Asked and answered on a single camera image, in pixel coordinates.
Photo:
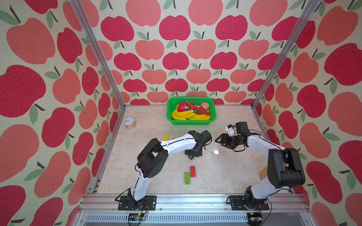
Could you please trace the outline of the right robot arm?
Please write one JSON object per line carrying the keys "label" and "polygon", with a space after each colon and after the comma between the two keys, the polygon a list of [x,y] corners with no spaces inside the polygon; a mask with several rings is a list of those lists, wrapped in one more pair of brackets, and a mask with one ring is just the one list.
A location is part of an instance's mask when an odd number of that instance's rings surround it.
{"label": "right robot arm", "polygon": [[225,130],[226,133],[216,138],[216,143],[234,152],[238,152],[236,148],[241,145],[245,148],[250,147],[268,160],[267,176],[258,184],[249,186],[242,201],[231,201],[231,204],[243,203],[246,209],[254,210],[279,191],[305,183],[304,169],[296,149],[274,144],[263,138],[260,133],[252,132],[245,121],[230,124]]}

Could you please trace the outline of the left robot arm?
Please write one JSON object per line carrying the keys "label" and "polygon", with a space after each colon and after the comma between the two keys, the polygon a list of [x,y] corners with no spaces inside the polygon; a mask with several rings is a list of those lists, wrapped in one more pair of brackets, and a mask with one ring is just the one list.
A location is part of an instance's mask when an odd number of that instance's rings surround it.
{"label": "left robot arm", "polygon": [[127,193],[128,206],[136,210],[143,205],[151,179],[160,173],[168,157],[180,152],[185,152],[190,159],[200,157],[203,148],[211,141],[212,136],[207,130],[202,133],[189,131],[182,137],[168,141],[152,139],[137,156],[135,170],[138,177]]}

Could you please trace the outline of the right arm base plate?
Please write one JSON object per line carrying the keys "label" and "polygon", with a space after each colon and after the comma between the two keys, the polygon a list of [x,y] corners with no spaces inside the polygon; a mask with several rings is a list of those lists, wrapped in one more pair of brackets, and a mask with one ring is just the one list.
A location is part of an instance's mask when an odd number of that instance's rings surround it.
{"label": "right arm base plate", "polygon": [[270,209],[266,199],[258,200],[244,195],[231,195],[227,198],[233,211],[268,211]]}

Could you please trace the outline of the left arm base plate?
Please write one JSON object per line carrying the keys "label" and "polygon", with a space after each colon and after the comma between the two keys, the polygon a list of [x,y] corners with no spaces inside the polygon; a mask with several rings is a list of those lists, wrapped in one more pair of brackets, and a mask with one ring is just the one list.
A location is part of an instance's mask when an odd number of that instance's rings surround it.
{"label": "left arm base plate", "polygon": [[146,195],[139,201],[135,201],[130,195],[120,197],[118,210],[119,211],[154,211],[156,209],[155,195]]}

